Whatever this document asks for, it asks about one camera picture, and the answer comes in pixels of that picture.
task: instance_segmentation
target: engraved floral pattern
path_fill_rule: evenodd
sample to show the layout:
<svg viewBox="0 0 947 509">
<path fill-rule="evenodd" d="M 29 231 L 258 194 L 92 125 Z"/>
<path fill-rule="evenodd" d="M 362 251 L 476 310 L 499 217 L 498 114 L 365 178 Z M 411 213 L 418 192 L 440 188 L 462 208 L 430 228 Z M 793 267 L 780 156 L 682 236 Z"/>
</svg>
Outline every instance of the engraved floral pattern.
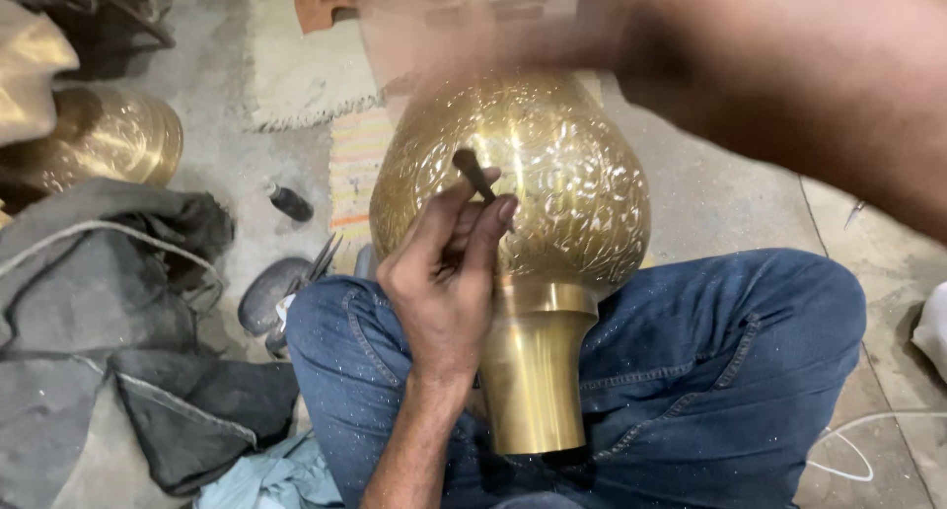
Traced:
<svg viewBox="0 0 947 509">
<path fill-rule="evenodd" d="M 380 257 L 423 201 L 460 177 L 451 165 L 460 147 L 473 148 L 483 167 L 500 167 L 493 189 L 520 199 L 498 274 L 581 284 L 602 298 L 640 266 L 651 232 L 640 164 L 584 88 L 559 75 L 447 84 L 408 107 L 371 201 Z"/>
</svg>

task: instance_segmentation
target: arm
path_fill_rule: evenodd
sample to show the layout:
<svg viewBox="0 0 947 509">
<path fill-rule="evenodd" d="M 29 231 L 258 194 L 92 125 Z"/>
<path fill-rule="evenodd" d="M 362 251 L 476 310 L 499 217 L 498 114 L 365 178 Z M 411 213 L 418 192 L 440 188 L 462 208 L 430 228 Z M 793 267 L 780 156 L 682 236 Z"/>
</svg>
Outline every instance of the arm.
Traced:
<svg viewBox="0 0 947 509">
<path fill-rule="evenodd" d="M 447 441 L 472 380 L 441 385 L 409 373 L 395 428 L 364 491 L 362 507 L 439 507 Z"/>
<path fill-rule="evenodd" d="M 491 180 L 496 170 L 486 171 Z M 363 508 L 440 505 L 447 442 L 480 362 L 491 320 L 496 251 L 516 199 L 470 202 L 466 181 L 425 204 L 378 267 L 411 347 L 404 398 Z"/>
<path fill-rule="evenodd" d="M 944 26 L 947 0 L 581 0 L 481 34 L 465 64 L 610 69 L 680 128 L 947 243 Z"/>
</svg>

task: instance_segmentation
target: brass vase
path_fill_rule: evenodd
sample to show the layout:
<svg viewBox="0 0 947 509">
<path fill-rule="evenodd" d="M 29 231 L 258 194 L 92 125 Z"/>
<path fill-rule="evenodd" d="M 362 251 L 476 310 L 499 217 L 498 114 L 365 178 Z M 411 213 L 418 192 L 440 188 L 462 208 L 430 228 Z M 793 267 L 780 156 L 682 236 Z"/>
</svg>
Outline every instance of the brass vase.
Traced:
<svg viewBox="0 0 947 509">
<path fill-rule="evenodd" d="M 625 284 L 651 232 L 648 187 L 631 147 L 572 76 L 448 83 L 405 110 L 370 206 L 384 259 L 425 199 L 460 177 L 458 148 L 499 167 L 518 196 L 500 242 L 494 317 L 480 364 L 500 454 L 585 444 L 579 349 L 598 303 Z"/>
<path fill-rule="evenodd" d="M 0 194 L 18 211 L 93 176 L 165 187 L 183 150 L 171 106 L 136 91 L 95 85 L 53 93 L 56 129 L 0 149 Z"/>
</svg>

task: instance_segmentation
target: person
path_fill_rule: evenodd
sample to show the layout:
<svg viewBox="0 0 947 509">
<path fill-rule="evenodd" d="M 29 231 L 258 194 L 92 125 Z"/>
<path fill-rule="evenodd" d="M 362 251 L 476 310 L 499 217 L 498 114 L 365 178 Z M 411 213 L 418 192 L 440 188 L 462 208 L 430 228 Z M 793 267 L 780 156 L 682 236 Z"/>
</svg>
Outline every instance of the person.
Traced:
<svg viewBox="0 0 947 509">
<path fill-rule="evenodd" d="M 572 19 L 498 26 L 466 63 L 612 70 L 680 128 L 947 242 L 945 6 L 581 0 Z M 377 284 L 331 277 L 290 309 L 292 364 L 347 506 L 795 507 L 865 331 L 851 273 L 789 249 L 638 271 L 583 344 L 586 447 L 496 456 L 464 405 L 517 204 L 473 196 L 460 182 L 432 197 Z M 463 258 L 442 268 L 447 248 Z"/>
</svg>

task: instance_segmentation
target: jeans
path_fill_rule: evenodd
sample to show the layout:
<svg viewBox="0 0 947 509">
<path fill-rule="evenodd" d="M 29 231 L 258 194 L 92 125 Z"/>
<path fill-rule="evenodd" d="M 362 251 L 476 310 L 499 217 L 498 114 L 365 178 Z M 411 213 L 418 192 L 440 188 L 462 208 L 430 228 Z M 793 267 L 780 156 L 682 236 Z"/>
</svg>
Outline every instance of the jeans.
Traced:
<svg viewBox="0 0 947 509">
<path fill-rule="evenodd" d="M 549 491 L 583 507 L 796 507 L 865 332 L 865 295 L 840 264 L 767 249 L 637 272 L 599 305 L 579 378 L 588 444 L 497 456 L 464 413 L 448 442 L 444 507 Z M 381 288 L 335 276 L 299 293 L 292 365 L 329 469 L 358 505 L 391 432 L 411 351 Z"/>
</svg>

